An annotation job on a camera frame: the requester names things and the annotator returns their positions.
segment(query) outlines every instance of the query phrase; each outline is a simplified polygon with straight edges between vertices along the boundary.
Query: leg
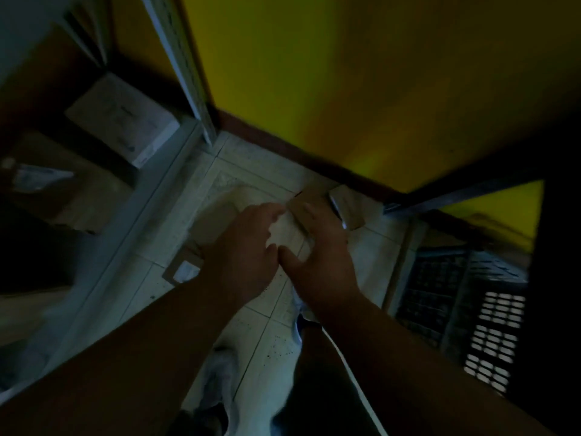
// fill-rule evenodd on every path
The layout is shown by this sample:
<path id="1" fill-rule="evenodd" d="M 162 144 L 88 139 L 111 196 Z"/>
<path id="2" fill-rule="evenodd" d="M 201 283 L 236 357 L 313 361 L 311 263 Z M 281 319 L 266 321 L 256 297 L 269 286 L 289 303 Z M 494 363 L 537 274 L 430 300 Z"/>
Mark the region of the leg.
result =
<path id="1" fill-rule="evenodd" d="M 272 434 L 379 435 L 334 345 L 320 325 L 304 319 L 302 323 L 297 328 L 302 349 L 294 386 L 284 408 L 272 419 Z"/>
<path id="2" fill-rule="evenodd" d="M 200 405 L 193 413 L 181 410 L 166 436 L 232 435 L 238 425 L 234 381 L 238 376 L 236 352 L 215 349 L 207 360 L 206 382 Z"/>

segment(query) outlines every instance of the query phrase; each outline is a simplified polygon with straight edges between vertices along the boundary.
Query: pants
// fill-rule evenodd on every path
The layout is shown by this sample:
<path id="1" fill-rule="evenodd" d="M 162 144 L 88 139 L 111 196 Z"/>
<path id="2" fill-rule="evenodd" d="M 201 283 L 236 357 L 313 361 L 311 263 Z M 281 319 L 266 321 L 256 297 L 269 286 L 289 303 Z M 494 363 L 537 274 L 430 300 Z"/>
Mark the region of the pants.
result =
<path id="1" fill-rule="evenodd" d="M 192 416 L 181 411 L 168 434 L 222 436 L 204 427 L 203 422 L 207 417 L 199 413 Z M 314 368 L 295 382 L 287 403 L 272 418 L 271 434 L 377 436 L 379 431 L 361 403 L 353 383 L 326 368 Z"/>

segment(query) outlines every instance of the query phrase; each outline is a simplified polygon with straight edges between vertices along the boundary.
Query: floor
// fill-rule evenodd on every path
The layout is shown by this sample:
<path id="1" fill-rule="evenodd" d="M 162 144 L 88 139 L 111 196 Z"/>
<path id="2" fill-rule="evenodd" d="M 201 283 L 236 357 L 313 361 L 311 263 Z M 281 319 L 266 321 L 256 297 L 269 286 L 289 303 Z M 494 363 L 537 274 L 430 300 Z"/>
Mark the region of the floor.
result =
<path id="1" fill-rule="evenodd" d="M 196 215 L 241 185 L 252 191 L 254 203 L 284 203 L 306 185 L 330 189 L 337 184 L 226 132 L 220 134 L 212 148 L 196 148 L 109 286 L 96 314 L 79 334 L 71 355 L 170 291 L 172 285 L 162 279 L 162 273 L 185 240 Z M 367 224 L 350 233 L 349 247 L 359 287 L 380 305 L 407 222 L 383 217 L 379 202 L 362 199 Z M 299 257 L 308 256 L 309 242 L 289 213 L 271 232 L 272 241 L 288 246 Z M 270 434 L 270 418 L 284 404 L 291 389 L 300 352 L 291 335 L 291 291 L 291 282 L 280 269 L 267 290 L 236 314 L 217 341 L 234 346 L 239 352 L 241 373 L 235 400 L 241 412 L 237 433 L 241 436 Z M 185 398 L 185 409 L 192 410 L 199 402 L 201 382 L 200 377 L 194 382 Z"/>

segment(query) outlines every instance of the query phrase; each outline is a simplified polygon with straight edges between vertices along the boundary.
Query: person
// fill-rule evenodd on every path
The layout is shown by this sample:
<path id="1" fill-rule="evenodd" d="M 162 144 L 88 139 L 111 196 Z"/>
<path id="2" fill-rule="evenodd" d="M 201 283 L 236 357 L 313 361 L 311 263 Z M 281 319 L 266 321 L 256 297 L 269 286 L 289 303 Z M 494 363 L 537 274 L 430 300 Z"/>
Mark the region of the person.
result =
<path id="1" fill-rule="evenodd" d="M 305 209 L 314 239 L 305 262 L 284 246 L 265 246 L 284 206 L 246 208 L 207 251 L 196 278 L 4 403 L 2 433 L 233 434 L 235 355 L 210 351 L 280 264 L 304 306 L 294 386 L 272 419 L 273 434 L 376 434 L 327 334 L 390 436 L 550 434 L 367 300 L 339 220 L 320 206 Z M 198 410 L 178 414 L 209 353 Z"/>

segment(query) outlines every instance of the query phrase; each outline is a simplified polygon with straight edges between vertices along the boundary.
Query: foot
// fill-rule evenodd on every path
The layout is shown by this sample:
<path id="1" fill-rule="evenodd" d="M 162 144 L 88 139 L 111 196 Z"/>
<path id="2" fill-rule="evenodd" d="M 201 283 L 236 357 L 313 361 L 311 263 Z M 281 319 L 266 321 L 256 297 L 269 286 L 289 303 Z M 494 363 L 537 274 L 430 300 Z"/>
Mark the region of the foot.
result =
<path id="1" fill-rule="evenodd" d="M 235 383 L 238 379 L 236 351 L 214 349 L 207 359 L 205 379 L 204 393 L 199 407 L 194 411 L 194 418 L 212 410 L 220 420 L 222 434 L 231 436 L 238 426 L 238 409 L 234 403 Z"/>
<path id="2" fill-rule="evenodd" d="M 306 303 L 301 299 L 298 293 L 292 289 L 293 294 L 293 304 L 294 309 L 296 311 L 296 317 L 294 318 L 293 323 L 293 338 L 297 344 L 303 343 L 303 329 L 305 327 L 321 327 L 321 324 L 318 322 L 315 314 Z"/>

